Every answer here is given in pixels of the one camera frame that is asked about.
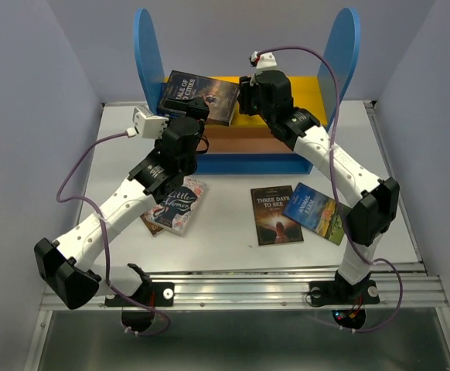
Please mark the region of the Jane Eyre book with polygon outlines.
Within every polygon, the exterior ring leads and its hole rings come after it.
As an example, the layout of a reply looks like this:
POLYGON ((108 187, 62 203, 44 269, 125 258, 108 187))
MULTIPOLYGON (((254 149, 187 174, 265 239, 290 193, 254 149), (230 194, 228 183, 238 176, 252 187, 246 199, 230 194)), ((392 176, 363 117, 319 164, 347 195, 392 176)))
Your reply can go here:
POLYGON ((164 83, 162 83, 162 96, 161 96, 161 101, 160 101, 160 111, 163 114, 167 114, 166 108, 165 108, 165 102, 167 100, 167 90, 168 90, 168 82, 169 82, 169 77, 166 77, 166 80, 164 83))

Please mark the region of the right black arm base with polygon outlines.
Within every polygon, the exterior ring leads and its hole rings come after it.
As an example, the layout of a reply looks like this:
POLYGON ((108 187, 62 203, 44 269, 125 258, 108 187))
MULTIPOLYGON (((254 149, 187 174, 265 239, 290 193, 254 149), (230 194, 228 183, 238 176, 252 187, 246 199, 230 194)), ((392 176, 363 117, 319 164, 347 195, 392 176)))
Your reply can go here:
POLYGON ((334 322, 342 328, 360 330, 366 321, 364 305, 380 303, 376 282, 368 280, 356 286, 335 281, 312 281, 305 302, 313 308, 333 306, 334 322))

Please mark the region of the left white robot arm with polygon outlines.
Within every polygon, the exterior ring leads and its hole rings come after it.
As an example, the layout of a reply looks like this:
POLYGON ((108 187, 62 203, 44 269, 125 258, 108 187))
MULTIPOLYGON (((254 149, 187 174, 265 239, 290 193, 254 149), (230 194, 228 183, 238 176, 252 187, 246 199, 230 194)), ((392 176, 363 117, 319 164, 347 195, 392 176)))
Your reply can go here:
POLYGON ((97 296, 103 279, 92 266, 100 254, 110 253, 110 242, 197 170, 197 148, 204 139, 209 107, 201 97, 171 99, 169 105, 183 114, 158 116, 143 105, 137 106, 132 127, 96 140, 99 145, 139 136, 152 139, 154 147, 101 206, 86 196, 77 197, 93 209, 85 220, 63 235, 53 240, 43 238, 34 246, 40 277, 68 309, 78 309, 97 296))

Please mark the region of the A Tale of Two Cities book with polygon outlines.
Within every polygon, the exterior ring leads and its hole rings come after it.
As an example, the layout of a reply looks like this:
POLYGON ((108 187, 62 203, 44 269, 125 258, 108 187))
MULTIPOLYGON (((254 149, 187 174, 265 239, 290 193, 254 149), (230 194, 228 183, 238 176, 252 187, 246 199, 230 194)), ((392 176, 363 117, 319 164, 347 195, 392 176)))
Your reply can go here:
POLYGON ((229 126, 237 105, 237 83, 173 70, 169 76, 167 98, 202 97, 209 106, 207 124, 229 126))

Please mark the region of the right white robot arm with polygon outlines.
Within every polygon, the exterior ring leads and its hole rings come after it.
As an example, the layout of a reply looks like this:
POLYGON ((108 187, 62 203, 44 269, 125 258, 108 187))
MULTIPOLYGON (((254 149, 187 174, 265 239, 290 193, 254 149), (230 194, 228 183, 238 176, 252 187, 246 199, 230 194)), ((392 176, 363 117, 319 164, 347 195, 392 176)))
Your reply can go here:
POLYGON ((333 292, 341 301, 352 301, 369 276, 381 236, 396 217, 398 182, 367 171, 337 146, 311 112, 294 105, 290 80, 280 70, 241 77, 238 104, 241 114, 259 116, 275 138, 329 179, 334 196, 345 198, 350 208, 343 219, 348 243, 333 292))

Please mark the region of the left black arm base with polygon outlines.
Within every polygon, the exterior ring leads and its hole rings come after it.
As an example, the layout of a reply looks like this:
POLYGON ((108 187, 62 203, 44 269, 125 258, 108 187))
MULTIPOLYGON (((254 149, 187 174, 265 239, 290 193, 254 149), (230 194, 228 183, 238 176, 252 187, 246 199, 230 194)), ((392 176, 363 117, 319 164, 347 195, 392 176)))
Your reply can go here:
POLYGON ((171 281, 153 281, 136 264, 129 263, 128 269, 136 275, 136 290, 129 296, 129 301, 123 295, 115 292, 107 295, 104 305, 108 308, 138 308, 138 310, 123 310, 121 324, 126 333, 135 336, 150 336, 163 333, 169 329, 169 316, 159 310, 159 307, 173 306, 175 284, 171 281))

